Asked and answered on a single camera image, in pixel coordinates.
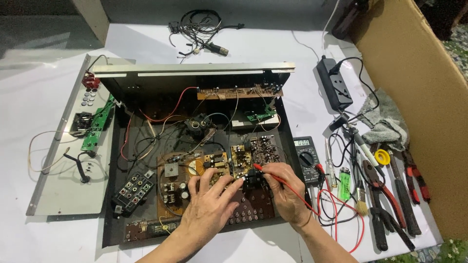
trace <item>wire cutter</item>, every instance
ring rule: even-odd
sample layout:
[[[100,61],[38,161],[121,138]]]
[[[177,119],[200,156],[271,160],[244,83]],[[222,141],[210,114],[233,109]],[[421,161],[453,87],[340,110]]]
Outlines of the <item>wire cutter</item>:
[[[372,186],[369,186],[369,190],[371,191],[370,199],[372,203],[372,207],[369,210],[372,215],[372,226],[374,230],[374,238],[377,249],[380,251],[388,250],[387,238],[384,229],[385,227],[388,231],[392,233],[396,231],[405,243],[405,245],[411,251],[414,251],[414,244],[403,231],[403,228],[405,228],[406,225],[403,221],[403,215],[400,207],[398,206],[398,203],[395,200],[395,197],[392,195],[392,193],[390,192],[390,190],[388,190],[386,186],[382,186],[383,183],[379,180],[379,177],[377,176],[377,171],[368,160],[364,160],[362,162],[362,166],[364,168],[364,172],[367,178],[369,179],[369,182],[372,184]],[[382,208],[382,205],[380,204],[381,192],[390,201],[390,204],[392,205],[395,211],[395,215],[397,216],[398,223],[395,221],[395,219],[389,212]]]
[[[406,183],[408,185],[409,195],[411,196],[413,203],[416,205],[420,204],[419,197],[417,196],[416,190],[414,188],[413,177],[416,178],[424,201],[430,202],[431,196],[429,195],[429,189],[427,189],[426,182],[424,181],[421,173],[413,161],[413,156],[411,156],[409,150],[402,152],[402,155],[405,163]]]

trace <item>red probe lead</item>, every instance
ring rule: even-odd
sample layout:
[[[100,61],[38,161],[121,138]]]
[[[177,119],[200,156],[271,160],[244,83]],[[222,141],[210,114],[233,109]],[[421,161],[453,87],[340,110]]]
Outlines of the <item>red probe lead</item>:
[[[255,169],[257,169],[257,170],[259,170],[259,171],[262,170],[262,166],[259,165],[259,164],[257,164],[257,163],[254,163],[253,166],[254,166]],[[274,176],[274,175],[271,175],[271,176],[272,176],[276,181],[282,183],[283,185],[285,185],[285,186],[287,186],[289,189],[291,189],[291,191],[293,191],[294,194],[297,195],[297,196],[306,204],[306,206],[307,206],[314,214],[316,214],[317,216],[320,216],[321,210],[320,210],[320,203],[319,203],[319,202],[317,202],[317,208],[318,208],[318,210],[319,210],[318,213],[317,213],[317,212],[309,205],[309,203],[307,203],[307,202],[304,200],[304,198],[302,198],[302,196],[300,196],[300,194],[296,192],[296,190],[294,190],[288,183],[286,183],[285,180],[283,180],[282,178],[279,178],[278,176]],[[355,246],[351,251],[349,251],[349,253],[352,253],[352,252],[354,252],[354,251],[358,248],[358,246],[359,246],[359,244],[361,243],[362,238],[363,238],[363,236],[364,236],[364,217],[362,217],[362,216],[358,213],[358,211],[356,211],[356,209],[354,209],[354,207],[348,205],[348,204],[345,203],[345,202],[342,202],[340,199],[338,199],[335,195],[333,195],[333,194],[332,194],[329,190],[327,190],[327,189],[322,189],[322,190],[319,191],[319,193],[317,194],[317,200],[319,200],[320,195],[321,195],[322,192],[324,192],[324,191],[325,191],[325,192],[328,192],[328,193],[330,194],[330,196],[332,196],[331,199],[332,199],[333,206],[334,206],[334,213],[336,213],[337,209],[336,209],[336,203],[335,203],[335,201],[334,201],[333,198],[335,198],[336,200],[338,200],[338,201],[340,201],[341,203],[343,203],[345,206],[347,206],[347,207],[351,208],[352,210],[354,210],[354,211],[357,213],[357,215],[359,215],[359,216],[361,217],[361,221],[362,221],[361,236],[359,237],[359,241],[356,243],[356,246]],[[337,224],[337,222],[338,222],[338,216],[335,216],[335,241],[338,242],[338,237],[337,237],[337,232],[338,232],[338,227],[337,227],[337,226],[338,226],[338,224]]]

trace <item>power strip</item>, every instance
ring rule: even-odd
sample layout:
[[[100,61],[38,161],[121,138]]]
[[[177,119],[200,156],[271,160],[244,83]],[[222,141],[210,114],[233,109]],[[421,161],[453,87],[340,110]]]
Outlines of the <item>power strip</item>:
[[[341,112],[352,104],[352,99],[341,73],[338,71],[335,74],[330,74],[330,70],[335,65],[334,59],[322,58],[317,64],[317,72],[322,80],[331,108]]]

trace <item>knob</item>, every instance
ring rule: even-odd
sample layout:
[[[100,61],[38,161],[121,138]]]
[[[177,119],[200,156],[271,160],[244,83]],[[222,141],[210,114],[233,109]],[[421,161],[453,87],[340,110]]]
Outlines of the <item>knob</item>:
[[[314,157],[309,152],[301,152],[299,154],[299,163],[305,168],[312,167],[314,165]]]

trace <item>gray rag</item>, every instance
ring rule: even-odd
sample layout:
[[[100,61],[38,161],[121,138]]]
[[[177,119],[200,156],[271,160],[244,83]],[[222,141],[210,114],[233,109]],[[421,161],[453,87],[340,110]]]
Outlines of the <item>gray rag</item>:
[[[410,142],[408,127],[392,98],[382,88],[375,93],[380,101],[378,108],[358,117],[371,128],[362,138],[367,144],[387,143],[394,150],[404,151]],[[375,107],[376,104],[374,95],[370,94],[358,114]]]

